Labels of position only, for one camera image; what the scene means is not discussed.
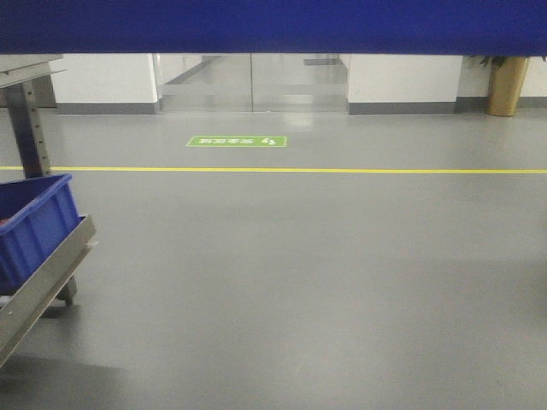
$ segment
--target metal post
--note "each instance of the metal post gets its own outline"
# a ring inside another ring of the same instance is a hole
[[[4,95],[25,177],[50,175],[50,160],[45,149],[32,81],[4,88]]]

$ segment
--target potted plant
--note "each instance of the potted plant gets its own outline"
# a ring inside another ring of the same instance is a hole
[[[515,115],[530,58],[528,56],[485,56],[481,64],[491,62],[486,113],[501,117]]]

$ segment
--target glass sliding door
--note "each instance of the glass sliding door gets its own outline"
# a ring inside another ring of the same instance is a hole
[[[164,112],[251,111],[250,55],[156,54]]]
[[[344,112],[347,69],[338,54],[253,54],[253,109]]]
[[[344,112],[337,54],[156,54],[164,112]]]

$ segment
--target gray baseboard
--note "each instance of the gray baseboard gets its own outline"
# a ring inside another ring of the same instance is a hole
[[[486,97],[458,97],[456,100],[456,113],[485,112]]]
[[[454,114],[455,107],[455,102],[349,102],[348,114]]]
[[[487,97],[458,97],[456,100],[457,113],[484,112]],[[547,97],[521,97],[517,108],[547,108]]]
[[[105,104],[79,104],[79,103],[58,103],[58,114],[78,115],[153,115],[160,112],[161,103],[138,102],[138,103],[105,103]]]
[[[521,97],[518,108],[547,108],[547,97]]]

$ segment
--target gold planter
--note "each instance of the gold planter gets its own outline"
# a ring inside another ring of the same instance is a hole
[[[507,57],[501,67],[492,65],[486,108],[488,115],[515,115],[529,61],[528,57]]]

